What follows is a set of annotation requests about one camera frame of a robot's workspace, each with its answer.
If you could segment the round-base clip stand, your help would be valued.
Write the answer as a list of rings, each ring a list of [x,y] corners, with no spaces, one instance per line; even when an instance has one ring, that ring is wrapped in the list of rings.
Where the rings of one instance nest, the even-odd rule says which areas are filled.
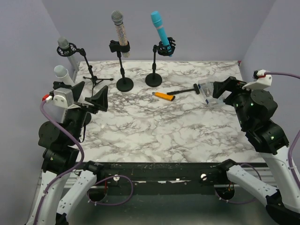
[[[121,46],[118,41],[111,40],[110,44],[109,44],[109,48],[112,53],[114,53],[114,52],[117,53],[117,57],[118,57],[119,63],[120,63],[121,78],[117,81],[116,88],[121,92],[128,92],[133,89],[134,83],[133,83],[132,79],[125,77],[125,70],[122,65],[121,54],[129,53],[130,45],[128,43],[125,46]]]

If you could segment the glitter silver-head microphone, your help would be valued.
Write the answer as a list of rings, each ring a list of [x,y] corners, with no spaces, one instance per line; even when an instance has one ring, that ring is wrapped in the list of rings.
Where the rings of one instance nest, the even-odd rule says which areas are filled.
[[[119,51],[122,53],[124,58],[128,58],[130,56],[130,45],[127,39],[124,23],[123,23],[123,14],[116,10],[111,14],[112,21],[115,24],[118,41],[111,41],[113,45],[113,50]]]

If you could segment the blue toy microphone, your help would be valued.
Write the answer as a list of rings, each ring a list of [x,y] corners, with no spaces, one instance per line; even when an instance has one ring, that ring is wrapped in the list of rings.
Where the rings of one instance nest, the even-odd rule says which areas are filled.
[[[170,40],[167,37],[160,13],[158,11],[154,11],[150,14],[150,16],[152,23],[157,29],[157,33],[160,37],[158,47],[161,52],[161,55],[172,57],[172,45],[170,44]]]

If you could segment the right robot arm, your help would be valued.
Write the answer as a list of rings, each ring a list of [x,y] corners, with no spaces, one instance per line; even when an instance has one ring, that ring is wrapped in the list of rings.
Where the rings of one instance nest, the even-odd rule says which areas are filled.
[[[256,82],[246,83],[235,77],[213,83],[213,98],[225,91],[226,105],[234,107],[241,130],[256,152],[266,162],[276,186],[271,186],[246,172],[232,160],[218,165],[216,179],[225,184],[231,181],[254,196],[268,215],[279,225],[300,223],[300,173],[293,163],[290,145],[283,129],[271,120],[278,105],[265,88],[270,82],[267,75],[257,77]]]

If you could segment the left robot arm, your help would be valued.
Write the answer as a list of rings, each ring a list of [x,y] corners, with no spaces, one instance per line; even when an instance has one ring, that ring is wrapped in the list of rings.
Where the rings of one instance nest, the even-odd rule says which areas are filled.
[[[42,180],[29,225],[67,224],[67,213],[58,212],[64,186],[70,173],[84,160],[80,143],[81,131],[86,126],[89,113],[97,114],[108,109],[108,86],[79,102],[84,82],[69,88],[57,88],[43,97],[40,111],[48,119],[39,129],[38,145],[45,148],[42,163]],[[45,111],[45,104],[52,103],[66,110],[61,123]]]

